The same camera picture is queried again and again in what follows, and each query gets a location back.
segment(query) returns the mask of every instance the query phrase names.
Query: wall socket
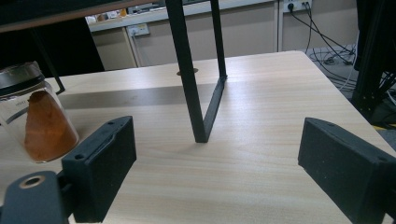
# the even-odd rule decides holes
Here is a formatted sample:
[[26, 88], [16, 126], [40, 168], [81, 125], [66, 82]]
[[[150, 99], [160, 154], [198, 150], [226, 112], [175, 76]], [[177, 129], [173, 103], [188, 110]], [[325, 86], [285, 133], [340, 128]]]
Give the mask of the wall socket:
[[293, 4], [293, 12], [299, 11], [299, 10], [305, 10], [305, 6], [303, 3], [308, 3], [309, 7], [312, 7], [312, 0], [284, 0], [283, 1], [283, 13], [290, 13], [288, 9], [289, 4]]
[[128, 31], [129, 36], [149, 34], [149, 27], [146, 23], [128, 26], [126, 30]]

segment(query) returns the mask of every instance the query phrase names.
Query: cable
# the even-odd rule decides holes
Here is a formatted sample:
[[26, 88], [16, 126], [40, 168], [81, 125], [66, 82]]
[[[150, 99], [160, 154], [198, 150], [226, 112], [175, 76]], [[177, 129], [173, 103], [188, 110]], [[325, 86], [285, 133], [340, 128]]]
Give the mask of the cable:
[[[315, 49], [312, 49], [312, 51], [314, 52], [314, 55], [315, 55], [315, 57], [316, 57], [317, 60], [318, 60], [318, 57], [317, 57], [317, 55], [316, 55], [316, 53], [315, 53]], [[318, 63], [319, 63], [328, 73], [332, 74], [333, 76], [339, 77], [339, 78], [341, 78], [341, 79], [343, 79], [343, 80], [347, 80], [345, 77], [341, 77], [341, 76], [336, 75], [335, 73], [329, 71], [329, 70], [323, 65], [323, 63], [321, 63], [320, 61], [318, 61]]]
[[[315, 55], [315, 57], [317, 58], [318, 63], [319, 63], [327, 72], [329, 72], [330, 74], [332, 74], [332, 75], [334, 75], [334, 76], [337, 76], [336, 74], [330, 72], [330, 71], [320, 62], [320, 60], [318, 59], [318, 57], [317, 57], [317, 55], [316, 55], [316, 53], [315, 53], [315, 49], [312, 49], [312, 50], [314, 51], [314, 55]], [[334, 78], [334, 77], [327, 77], [327, 78], [330, 79], [330, 80], [333, 80], [332, 83], [333, 83], [334, 85], [335, 85], [335, 84], [341, 85], [340, 83], [334, 83], [334, 81], [341, 81], [341, 82], [344, 82], [343, 80], [340, 80], [340, 79]]]
[[393, 102], [394, 105], [396, 105], [396, 101], [395, 99], [393, 99], [393, 97], [390, 95], [389, 91], [387, 91], [387, 94], [389, 96], [389, 99]]
[[309, 22], [309, 37], [308, 44], [306, 45], [305, 54], [308, 52], [309, 45], [311, 44], [311, 36], [312, 36], [312, 20]]
[[[340, 55], [343, 55], [343, 53], [345, 53], [344, 50], [337, 50], [337, 51], [338, 51], [338, 54], [340, 54]], [[319, 54], [319, 55], [326, 54], [324, 57], [321, 57], [322, 58], [321, 61], [324, 62], [327, 65], [332, 65], [332, 64], [330, 64], [330, 62], [333, 60], [334, 54], [332, 54], [330, 51], [319, 52], [317, 54]], [[313, 53], [311, 53], [309, 55], [309, 58], [311, 59], [312, 62], [316, 61], [316, 59], [313, 58]]]
[[[299, 18], [297, 18], [297, 17], [292, 13], [292, 10], [290, 11], [290, 15], [291, 15], [292, 17], [294, 17], [294, 19], [296, 19], [297, 21], [299, 21], [299, 22], [301, 22], [302, 24], [304, 24], [304, 25], [306, 25], [306, 26], [309, 27], [309, 25], [308, 25], [306, 22], [304, 22], [304, 21], [300, 20]], [[332, 40], [332, 39], [329, 38], [328, 36], [322, 34], [322, 33], [319, 32], [318, 30], [316, 30], [316, 29], [314, 29], [314, 28], [312, 28], [312, 30], [315, 31], [317, 34], [321, 35], [322, 37], [327, 38], [328, 40], [332, 41], [332, 42], [333, 42], [334, 44], [336, 44], [338, 47], [340, 47], [340, 48], [342, 48], [342, 49], [344, 49], [344, 50], [349, 51], [348, 49], [344, 48], [343, 46], [341, 46], [340, 44], [338, 44], [337, 42], [335, 42], [334, 40]]]
[[385, 74], [385, 77], [381, 77], [381, 82], [379, 83], [379, 86], [382, 87], [384, 85], [386, 85], [386, 82], [390, 82], [391, 81], [391, 73], [389, 72], [384, 72], [382, 75]]
[[377, 94], [378, 95], [383, 95], [385, 92], [392, 87], [396, 83], [396, 73], [388, 73], [385, 72], [386, 78], [383, 80], [383, 84], [379, 87]]
[[[359, 35], [356, 38], [356, 43], [358, 43], [358, 41], [359, 41]], [[353, 65], [355, 65], [355, 62], [356, 62], [356, 57], [353, 59]], [[354, 66], [352, 66], [352, 68], [350, 69], [349, 76], [347, 77], [346, 83], [340, 89], [338, 89], [339, 91], [341, 91], [345, 87], [345, 85], [349, 82], [350, 77], [352, 76], [352, 72], [354, 70], [353, 67]]]
[[303, 3], [303, 6], [305, 7], [306, 13], [308, 14], [309, 19], [312, 21], [312, 23], [314, 24], [315, 28], [317, 28], [318, 33], [320, 35], [320, 37], [323, 39], [323, 41], [327, 44], [327, 46], [329, 46], [330, 49], [332, 49], [332, 51], [338, 56], [340, 57], [340, 59], [342, 59], [345, 64], [350, 64], [349, 61], [347, 61], [346, 59], [344, 59], [343, 57], [341, 57], [341, 55], [339, 55], [335, 49], [332, 48], [332, 46], [330, 46], [329, 42], [327, 42], [327, 40], [323, 37], [323, 34], [320, 32], [319, 28], [317, 27], [317, 25], [315, 24], [314, 20], [312, 19], [312, 10], [311, 10], [311, 6], [309, 5], [309, 3]]

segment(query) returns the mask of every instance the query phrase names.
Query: wooden table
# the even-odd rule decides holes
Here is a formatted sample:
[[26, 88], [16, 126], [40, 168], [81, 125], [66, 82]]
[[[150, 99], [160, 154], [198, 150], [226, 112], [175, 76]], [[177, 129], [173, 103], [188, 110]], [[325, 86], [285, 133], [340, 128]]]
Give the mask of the wooden table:
[[[206, 144], [194, 143], [176, 64], [63, 78], [60, 99], [81, 139], [110, 119], [134, 116], [137, 161], [105, 223], [349, 223], [297, 165], [304, 118], [336, 123], [395, 156], [393, 149], [301, 52], [226, 63]], [[217, 62], [194, 66], [205, 110]], [[1, 201], [15, 179], [61, 170], [60, 160], [30, 162], [2, 128], [0, 144]]]

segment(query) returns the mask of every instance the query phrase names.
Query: glass jar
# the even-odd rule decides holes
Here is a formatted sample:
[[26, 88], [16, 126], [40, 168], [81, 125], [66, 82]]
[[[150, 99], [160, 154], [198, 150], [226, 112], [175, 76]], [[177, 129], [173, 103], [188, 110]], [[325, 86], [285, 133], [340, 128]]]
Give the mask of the glass jar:
[[73, 149], [78, 134], [36, 62], [0, 70], [0, 123], [34, 162]]
[[121, 17], [126, 17], [126, 15], [127, 15], [126, 8], [120, 9], [120, 16]]

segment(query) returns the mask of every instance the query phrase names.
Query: power strip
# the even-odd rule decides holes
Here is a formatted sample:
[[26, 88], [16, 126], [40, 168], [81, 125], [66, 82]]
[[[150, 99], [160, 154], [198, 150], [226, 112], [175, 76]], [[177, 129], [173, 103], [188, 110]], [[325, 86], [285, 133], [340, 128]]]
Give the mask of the power strip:
[[303, 4], [306, 4], [306, 3], [308, 3], [309, 6], [312, 7], [312, 0], [284, 0], [283, 1], [283, 13], [290, 12], [289, 4], [293, 4], [293, 12], [305, 10], [305, 6]]

